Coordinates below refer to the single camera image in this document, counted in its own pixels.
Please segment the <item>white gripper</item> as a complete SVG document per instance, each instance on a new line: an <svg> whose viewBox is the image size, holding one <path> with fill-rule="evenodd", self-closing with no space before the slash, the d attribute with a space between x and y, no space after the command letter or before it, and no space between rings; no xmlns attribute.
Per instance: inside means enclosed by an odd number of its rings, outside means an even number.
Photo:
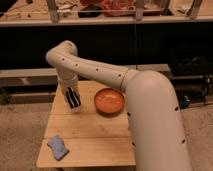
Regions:
<svg viewBox="0 0 213 171"><path fill-rule="evenodd" d="M77 76L74 76L73 78L67 79L67 80L58 79L58 84L61 87L62 93L66 92L66 98L67 98L67 101L68 101L71 109L81 105L80 98L76 94L76 92L78 91L78 77Z"/></svg>

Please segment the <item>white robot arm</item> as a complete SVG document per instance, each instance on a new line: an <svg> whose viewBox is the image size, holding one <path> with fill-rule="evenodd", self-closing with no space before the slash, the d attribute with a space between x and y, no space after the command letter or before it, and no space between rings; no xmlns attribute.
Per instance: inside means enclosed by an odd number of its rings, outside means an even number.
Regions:
<svg viewBox="0 0 213 171"><path fill-rule="evenodd" d="M137 171L192 171L177 95L166 76L80 58L69 40L50 49L46 61L71 110L81 106L80 76L125 94Z"/></svg>

